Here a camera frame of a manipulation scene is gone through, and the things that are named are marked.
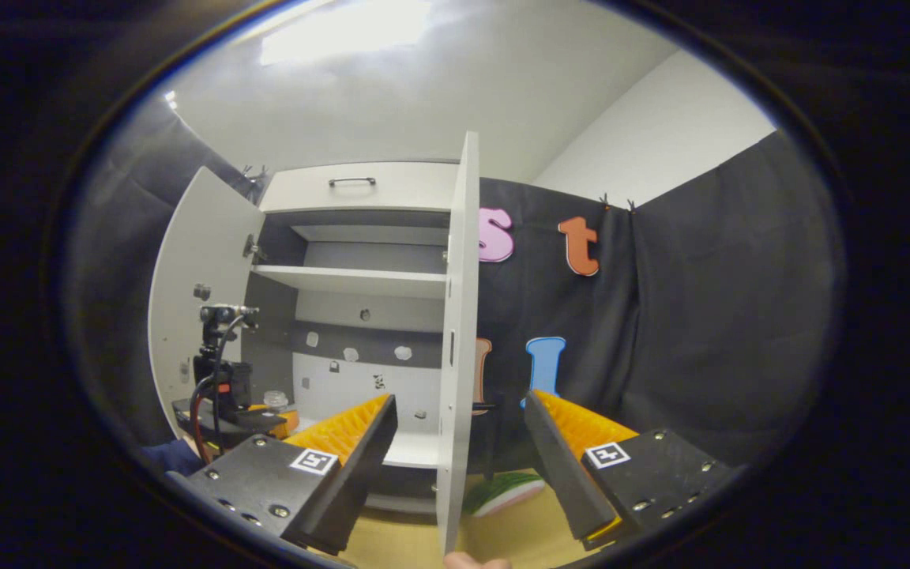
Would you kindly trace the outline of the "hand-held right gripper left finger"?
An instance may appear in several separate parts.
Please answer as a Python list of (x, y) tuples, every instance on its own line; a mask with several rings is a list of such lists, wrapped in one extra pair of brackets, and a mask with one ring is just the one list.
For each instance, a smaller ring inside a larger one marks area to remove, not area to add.
[(285, 440), (253, 435), (188, 477), (186, 490), (236, 525), (336, 555), (397, 426), (397, 400), (382, 394)]

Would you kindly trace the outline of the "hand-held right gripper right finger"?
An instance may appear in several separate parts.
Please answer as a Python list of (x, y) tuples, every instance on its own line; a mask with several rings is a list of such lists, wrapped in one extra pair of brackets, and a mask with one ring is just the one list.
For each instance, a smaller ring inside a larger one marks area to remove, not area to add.
[(543, 479), (588, 551), (661, 532), (736, 475), (678, 432), (636, 432), (545, 391), (527, 393), (524, 419)]

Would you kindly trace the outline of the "white cabinet door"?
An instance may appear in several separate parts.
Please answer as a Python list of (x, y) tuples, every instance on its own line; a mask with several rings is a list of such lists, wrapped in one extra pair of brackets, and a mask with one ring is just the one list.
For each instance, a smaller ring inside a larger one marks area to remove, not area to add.
[(202, 345), (203, 305), (243, 305), (255, 244), (266, 216), (201, 167), (167, 226), (149, 289), (149, 363), (167, 425), (180, 435), (173, 402), (194, 388), (193, 356)]
[(467, 132), (450, 209), (439, 387), (436, 519), (443, 557), (457, 550), (476, 388), (478, 310), (478, 133)]

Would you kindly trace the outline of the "white cabinet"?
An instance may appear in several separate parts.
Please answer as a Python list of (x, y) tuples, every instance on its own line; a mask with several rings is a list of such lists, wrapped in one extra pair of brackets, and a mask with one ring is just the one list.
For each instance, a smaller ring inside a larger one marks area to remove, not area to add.
[[(450, 209), (289, 210), (264, 213), (255, 264), (446, 275)], [(433, 516), (445, 301), (303, 291), (253, 273), (292, 302), (278, 347), (291, 360), (300, 427), (382, 394), (397, 400), (397, 432), (368, 507)]]

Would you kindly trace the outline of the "white cabinet shelf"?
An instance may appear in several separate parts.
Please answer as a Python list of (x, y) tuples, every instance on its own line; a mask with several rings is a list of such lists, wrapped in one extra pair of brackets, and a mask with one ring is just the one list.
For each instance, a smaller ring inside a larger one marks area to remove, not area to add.
[(441, 300), (448, 291), (447, 277), (433, 273), (398, 273), (367, 269), (319, 269), (261, 264), (252, 273), (303, 291), (365, 296)]

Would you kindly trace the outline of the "white cabinet drawer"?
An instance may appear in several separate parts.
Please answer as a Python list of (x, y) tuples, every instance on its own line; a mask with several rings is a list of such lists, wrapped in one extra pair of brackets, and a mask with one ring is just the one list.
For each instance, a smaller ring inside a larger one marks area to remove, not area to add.
[[(279, 171), (258, 208), (264, 213), (289, 210), (411, 209), (448, 210), (458, 165), (437, 162), (379, 161), (333, 164)], [(340, 184), (331, 178), (375, 177), (377, 184)]]

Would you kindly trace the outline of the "watermelon slice shaped toy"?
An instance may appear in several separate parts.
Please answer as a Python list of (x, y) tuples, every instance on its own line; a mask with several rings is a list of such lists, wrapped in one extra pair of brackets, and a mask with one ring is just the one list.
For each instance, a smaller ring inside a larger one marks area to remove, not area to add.
[(534, 472), (495, 474), (467, 491), (463, 511), (473, 518), (481, 518), (531, 499), (545, 488), (545, 480)]

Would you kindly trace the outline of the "black backdrop cloth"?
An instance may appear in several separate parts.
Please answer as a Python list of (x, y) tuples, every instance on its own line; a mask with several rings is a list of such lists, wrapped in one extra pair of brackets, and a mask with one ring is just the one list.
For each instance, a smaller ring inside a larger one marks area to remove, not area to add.
[[(167, 226), (201, 167), (241, 194), (243, 176), (161, 105), (98, 137), (73, 174), (66, 327), (96, 410), (126, 444), (167, 442), (149, 363), (149, 289)], [(469, 467), (535, 461), (521, 397), (532, 379), (628, 428), (673, 428), (729, 465), (783, 446), (811, 406), (834, 342), (844, 252), (822, 179), (773, 132), (635, 214), (535, 185), (481, 178), (515, 243), (481, 260), (483, 396), (503, 396), (502, 436), (471, 428)], [(260, 309), (242, 355), (255, 388), (289, 386), (278, 347), (293, 298), (250, 275)]]

